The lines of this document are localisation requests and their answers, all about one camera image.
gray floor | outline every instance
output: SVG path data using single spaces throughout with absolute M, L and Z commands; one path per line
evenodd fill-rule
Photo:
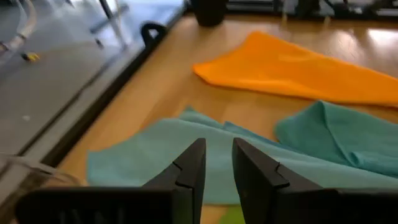
M 28 149 L 124 45 L 144 47 L 139 34 L 144 21 L 165 23 L 181 10 L 181 1 L 176 0 L 119 2 L 129 6 L 120 22 L 114 20 L 122 27 L 120 37 L 115 26 L 90 33 L 91 26 L 106 19 L 98 1 L 72 3 L 73 7 L 61 0 L 34 0 L 38 21 L 22 51 L 37 52 L 41 59 L 28 63 L 15 55 L 0 67 L 0 152 L 19 154 Z M 116 10 L 113 0 L 109 5 Z M 18 18 L 17 7 L 0 6 L 0 40 L 14 35 Z

black clip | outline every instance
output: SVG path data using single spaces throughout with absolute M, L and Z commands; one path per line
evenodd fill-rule
M 151 30 L 157 31 L 157 35 L 155 36 L 155 38 L 153 38 L 153 36 L 151 36 L 151 34 L 150 34 Z M 156 38 L 163 37 L 166 34 L 166 32 L 167 32 L 167 29 L 165 26 L 163 26 L 161 24 L 156 24 L 154 22 L 145 23 L 141 27 L 141 36 L 142 36 L 142 39 L 144 40 L 145 46 L 148 46 L 149 44 L 151 44 L 153 41 L 155 41 Z

teal cloth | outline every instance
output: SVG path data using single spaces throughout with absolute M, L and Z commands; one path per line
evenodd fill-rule
M 162 119 L 109 149 L 90 152 L 87 180 L 90 185 L 141 186 L 165 169 L 194 140 L 206 138 L 203 201 L 238 204 L 231 158 L 234 137 L 244 138 L 323 187 L 398 187 L 398 179 L 293 152 L 247 129 L 229 122 L 220 124 L 190 108 L 179 118 Z
M 309 156 L 398 177 L 398 125 L 318 101 L 275 127 L 280 143 Z

black mug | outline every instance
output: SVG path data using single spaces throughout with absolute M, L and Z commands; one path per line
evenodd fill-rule
M 201 26 L 217 26 L 224 20 L 228 0 L 191 0 L 193 13 Z

cable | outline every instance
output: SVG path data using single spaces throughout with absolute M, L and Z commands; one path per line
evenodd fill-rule
M 20 0 L 16 0 L 16 3 L 18 5 L 19 12 L 20 12 L 19 23 L 18 23 L 18 26 L 17 26 L 17 32 L 19 32 L 22 29 L 22 26 L 27 21 L 27 14 L 26 14 L 26 11 L 25 11 L 24 7 L 22 6 Z
M 3 43 L 2 47 L 0 47 L 0 68 L 8 61 L 18 50 L 24 45 L 25 41 L 30 37 L 30 35 L 34 31 L 34 27 L 37 23 L 37 14 L 35 7 L 31 0 L 25 0 L 29 9 L 29 18 L 26 21 L 26 24 L 23 28 L 17 28 L 17 34 L 10 40 L 8 43 Z M 21 16 L 19 25 L 22 24 L 22 18 L 25 13 L 25 9 L 23 8 L 21 2 L 17 0 Z

